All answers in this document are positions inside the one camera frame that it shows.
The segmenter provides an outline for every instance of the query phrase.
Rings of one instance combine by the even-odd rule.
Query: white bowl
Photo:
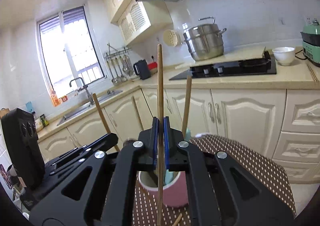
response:
[[[295,48],[294,47],[278,47],[272,50],[275,59],[279,62],[279,64],[287,66],[290,65],[295,56]]]

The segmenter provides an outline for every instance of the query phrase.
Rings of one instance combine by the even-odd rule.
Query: gas stove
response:
[[[265,51],[263,58],[193,66],[190,67],[189,70],[172,77],[169,79],[169,81],[184,80],[187,79],[188,76],[192,76],[194,79],[225,76],[265,75],[276,73],[276,60],[273,55],[270,56],[269,52]]]

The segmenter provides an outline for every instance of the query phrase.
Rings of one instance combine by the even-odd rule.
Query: sink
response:
[[[105,100],[108,100],[110,98],[112,98],[113,96],[121,93],[122,91],[120,90],[115,90],[115,91],[108,91],[106,94],[100,96],[98,98],[98,102],[101,103],[101,102],[104,102]],[[62,119],[59,121],[59,123],[57,124],[57,126],[63,124],[64,122],[66,122],[67,120],[71,119],[71,118],[74,118],[82,113],[84,113],[85,111],[91,109],[92,107],[94,107],[95,105],[94,104],[91,104],[90,102],[84,104],[84,105],[81,105],[80,107],[76,108],[75,110],[73,111],[70,111],[69,113],[65,114]]]

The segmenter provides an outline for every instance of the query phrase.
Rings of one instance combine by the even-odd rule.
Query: tile floor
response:
[[[290,184],[297,215],[307,206],[320,184]]]

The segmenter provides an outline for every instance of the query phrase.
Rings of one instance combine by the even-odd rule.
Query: green appliance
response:
[[[303,54],[315,66],[320,67],[320,25],[317,20],[314,20],[311,25],[303,28],[302,46]]]

